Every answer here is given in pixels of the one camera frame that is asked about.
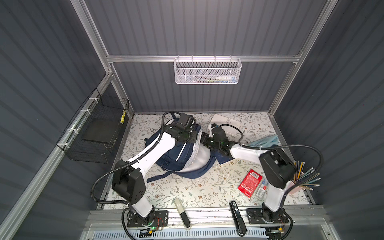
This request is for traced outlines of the white Robinson Crusoe book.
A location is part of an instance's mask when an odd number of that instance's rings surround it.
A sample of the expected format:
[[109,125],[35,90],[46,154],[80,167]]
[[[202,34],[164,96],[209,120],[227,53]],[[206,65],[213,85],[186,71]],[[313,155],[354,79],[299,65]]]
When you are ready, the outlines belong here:
[[[228,118],[228,117],[225,117],[222,115],[218,115],[218,114],[214,114],[213,118],[211,119],[209,126],[208,126],[209,130],[212,128],[213,124],[216,124],[218,126],[222,125],[222,124],[228,124],[228,125],[232,125],[232,126],[238,128],[238,129],[240,129],[240,127],[241,127],[240,121],[232,119],[232,118]],[[222,126],[222,129],[226,132],[227,136],[235,137],[236,135],[240,134],[236,129],[229,127],[229,126]]]

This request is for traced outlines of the navy blue student backpack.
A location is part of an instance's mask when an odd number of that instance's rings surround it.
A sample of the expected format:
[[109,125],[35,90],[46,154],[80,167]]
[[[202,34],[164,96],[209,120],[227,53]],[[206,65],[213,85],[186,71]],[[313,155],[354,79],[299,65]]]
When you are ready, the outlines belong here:
[[197,179],[203,176],[215,161],[215,153],[201,143],[177,144],[156,162],[166,172],[163,175],[147,178],[147,182],[164,179],[171,174],[187,179]]

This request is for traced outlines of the dark blue thin notebook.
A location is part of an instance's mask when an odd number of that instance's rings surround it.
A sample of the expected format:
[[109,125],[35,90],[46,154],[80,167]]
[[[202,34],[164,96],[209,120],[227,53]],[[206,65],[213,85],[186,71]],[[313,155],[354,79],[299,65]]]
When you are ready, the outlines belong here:
[[228,162],[234,160],[234,158],[231,155],[226,156],[226,155],[221,154],[218,151],[215,151],[215,158],[220,165],[223,165],[225,163],[228,163]]

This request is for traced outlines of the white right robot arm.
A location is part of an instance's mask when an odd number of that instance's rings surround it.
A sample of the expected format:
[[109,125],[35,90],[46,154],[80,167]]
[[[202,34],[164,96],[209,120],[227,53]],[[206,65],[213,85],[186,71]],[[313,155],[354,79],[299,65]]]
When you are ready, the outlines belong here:
[[263,208],[270,213],[276,213],[282,208],[286,191],[291,187],[289,182],[297,169],[284,149],[292,148],[293,145],[255,147],[229,141],[227,137],[210,136],[207,133],[203,133],[201,142],[224,157],[260,164],[270,183]]

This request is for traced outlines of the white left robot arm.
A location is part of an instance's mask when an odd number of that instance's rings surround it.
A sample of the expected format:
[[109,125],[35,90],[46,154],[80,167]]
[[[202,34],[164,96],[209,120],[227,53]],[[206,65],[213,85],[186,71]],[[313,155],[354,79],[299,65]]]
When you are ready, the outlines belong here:
[[148,146],[129,162],[119,161],[120,168],[114,172],[112,189],[125,199],[124,204],[133,209],[142,218],[149,218],[154,207],[144,196],[146,191],[146,174],[157,164],[166,173],[149,179],[155,181],[172,173],[182,173],[196,159],[200,146],[201,127],[192,127],[191,131],[180,131],[177,127],[167,125],[165,131],[156,132],[148,139]]

